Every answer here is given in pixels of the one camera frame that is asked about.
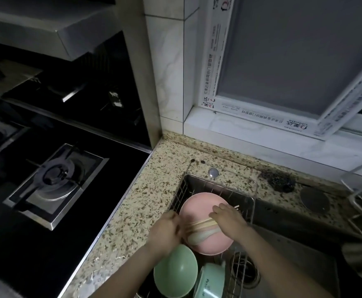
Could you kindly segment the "grey range hood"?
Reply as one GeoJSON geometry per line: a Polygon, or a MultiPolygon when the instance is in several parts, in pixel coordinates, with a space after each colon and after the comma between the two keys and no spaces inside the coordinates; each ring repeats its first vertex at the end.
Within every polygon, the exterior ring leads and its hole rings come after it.
{"type": "Polygon", "coordinates": [[[73,61],[122,30],[114,4],[0,0],[0,44],[73,61]]]}

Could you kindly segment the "bundle of wooden chopsticks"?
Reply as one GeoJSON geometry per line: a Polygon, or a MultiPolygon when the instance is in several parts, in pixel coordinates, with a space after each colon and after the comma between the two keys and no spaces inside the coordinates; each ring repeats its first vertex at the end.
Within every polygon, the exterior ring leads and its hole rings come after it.
{"type": "Polygon", "coordinates": [[[208,230],[209,227],[217,228],[219,226],[213,219],[208,218],[204,222],[200,222],[198,224],[186,227],[186,230],[183,231],[183,238],[186,239],[191,233],[194,233],[194,232],[208,230]]]}

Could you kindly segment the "round metal hole cover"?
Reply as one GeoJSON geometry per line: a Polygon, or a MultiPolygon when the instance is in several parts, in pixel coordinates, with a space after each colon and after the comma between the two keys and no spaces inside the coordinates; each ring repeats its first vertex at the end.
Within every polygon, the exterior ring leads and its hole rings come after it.
{"type": "Polygon", "coordinates": [[[320,190],[313,187],[304,187],[300,191],[302,204],[311,212],[325,215],[330,211],[330,201],[320,190]]]}

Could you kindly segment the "mint green printed cup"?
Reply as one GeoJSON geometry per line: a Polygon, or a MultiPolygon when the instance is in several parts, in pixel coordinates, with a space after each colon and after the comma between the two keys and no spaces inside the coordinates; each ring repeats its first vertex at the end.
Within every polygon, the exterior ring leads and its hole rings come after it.
{"type": "Polygon", "coordinates": [[[193,298],[222,298],[225,286],[225,266],[206,263],[198,273],[193,298]]]}

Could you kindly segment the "black glass cooktop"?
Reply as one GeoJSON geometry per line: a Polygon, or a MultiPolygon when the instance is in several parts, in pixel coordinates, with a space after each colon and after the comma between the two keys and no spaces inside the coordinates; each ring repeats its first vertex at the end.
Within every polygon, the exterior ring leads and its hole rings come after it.
{"type": "Polygon", "coordinates": [[[145,131],[128,140],[3,99],[0,119],[30,128],[0,152],[0,281],[22,298],[60,298],[153,147],[145,131]],[[109,161],[50,231],[3,201],[65,143],[109,161]]]}

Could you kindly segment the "green bowl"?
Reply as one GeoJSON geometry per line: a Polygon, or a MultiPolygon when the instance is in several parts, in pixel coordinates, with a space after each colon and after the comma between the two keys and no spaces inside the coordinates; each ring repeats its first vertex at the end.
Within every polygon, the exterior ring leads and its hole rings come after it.
{"type": "Polygon", "coordinates": [[[194,288],[198,262],[186,245],[178,245],[154,267],[154,282],[166,298],[183,298],[194,288]]]}

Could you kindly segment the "white film-covered window frame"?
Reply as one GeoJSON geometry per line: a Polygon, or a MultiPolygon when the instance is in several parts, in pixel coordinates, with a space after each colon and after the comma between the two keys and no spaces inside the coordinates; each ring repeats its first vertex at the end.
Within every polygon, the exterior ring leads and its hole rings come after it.
{"type": "Polygon", "coordinates": [[[204,0],[197,106],[326,140],[362,131],[362,0],[204,0]]]}

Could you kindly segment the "person's left hand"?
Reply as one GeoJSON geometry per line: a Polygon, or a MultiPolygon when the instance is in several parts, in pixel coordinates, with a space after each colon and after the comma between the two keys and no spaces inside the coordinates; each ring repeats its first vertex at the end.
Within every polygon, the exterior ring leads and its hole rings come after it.
{"type": "Polygon", "coordinates": [[[163,213],[159,220],[150,228],[145,243],[145,246],[147,246],[151,253],[159,260],[168,256],[180,244],[171,239],[170,211],[163,213]]]}

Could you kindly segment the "dark steel wool scrubber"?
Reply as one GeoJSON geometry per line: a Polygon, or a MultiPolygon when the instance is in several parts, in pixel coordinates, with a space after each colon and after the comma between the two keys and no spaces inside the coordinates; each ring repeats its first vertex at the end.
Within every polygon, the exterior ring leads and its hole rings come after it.
{"type": "Polygon", "coordinates": [[[280,193],[290,193],[295,190],[296,181],[290,175],[283,173],[268,173],[265,177],[270,187],[280,193]]]}

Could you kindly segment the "round sink drain strainer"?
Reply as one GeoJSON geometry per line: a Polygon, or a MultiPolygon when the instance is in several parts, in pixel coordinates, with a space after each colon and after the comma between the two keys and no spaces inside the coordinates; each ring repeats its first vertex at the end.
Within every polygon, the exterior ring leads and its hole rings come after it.
{"type": "Polygon", "coordinates": [[[236,252],[230,261],[232,279],[239,287],[254,289],[258,286],[261,275],[252,259],[244,252],[236,252]]]}

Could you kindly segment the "person's right forearm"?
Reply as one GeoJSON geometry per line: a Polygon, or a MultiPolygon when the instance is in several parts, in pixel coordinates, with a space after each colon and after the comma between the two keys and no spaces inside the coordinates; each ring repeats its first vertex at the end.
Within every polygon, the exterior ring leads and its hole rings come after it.
{"type": "Polygon", "coordinates": [[[233,239],[243,246],[277,298],[334,298],[287,260],[253,228],[242,227],[233,239]]]}

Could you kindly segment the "person's right hand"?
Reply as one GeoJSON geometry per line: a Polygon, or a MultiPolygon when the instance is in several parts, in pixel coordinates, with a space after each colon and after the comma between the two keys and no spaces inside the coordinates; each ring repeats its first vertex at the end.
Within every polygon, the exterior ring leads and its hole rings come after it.
{"type": "Polygon", "coordinates": [[[242,241],[246,238],[246,233],[249,229],[249,226],[241,213],[235,209],[235,216],[232,220],[229,221],[215,221],[223,234],[227,237],[241,244],[242,241]]]}

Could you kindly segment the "pale ceramic spoon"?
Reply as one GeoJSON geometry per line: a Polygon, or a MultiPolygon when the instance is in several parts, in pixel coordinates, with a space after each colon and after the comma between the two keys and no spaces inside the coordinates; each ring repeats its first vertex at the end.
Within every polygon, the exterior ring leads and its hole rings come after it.
{"type": "Polygon", "coordinates": [[[216,233],[219,233],[219,232],[221,232],[221,229],[219,227],[210,229],[210,230],[194,232],[188,236],[187,242],[189,245],[196,246],[196,245],[201,244],[203,241],[205,241],[210,236],[212,236],[216,233]]]}

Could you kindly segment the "person's left forearm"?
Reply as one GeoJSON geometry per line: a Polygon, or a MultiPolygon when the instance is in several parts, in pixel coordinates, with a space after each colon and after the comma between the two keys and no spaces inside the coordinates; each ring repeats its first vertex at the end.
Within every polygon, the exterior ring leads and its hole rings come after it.
{"type": "Polygon", "coordinates": [[[89,298],[134,298],[150,271],[177,245],[177,242],[146,243],[89,298]]]}

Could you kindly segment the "pink round plate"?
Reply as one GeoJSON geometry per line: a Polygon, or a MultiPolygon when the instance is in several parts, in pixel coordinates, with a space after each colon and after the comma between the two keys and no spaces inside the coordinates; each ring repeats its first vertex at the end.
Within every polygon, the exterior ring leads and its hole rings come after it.
{"type": "MultiPolygon", "coordinates": [[[[228,202],[219,195],[202,192],[189,197],[180,209],[179,216],[184,225],[194,223],[200,220],[208,219],[214,205],[227,205],[228,202]]],[[[217,232],[199,245],[191,245],[188,241],[188,235],[184,235],[184,240],[192,250],[202,255],[218,255],[226,251],[233,244],[233,240],[228,238],[222,232],[217,232]]]]}

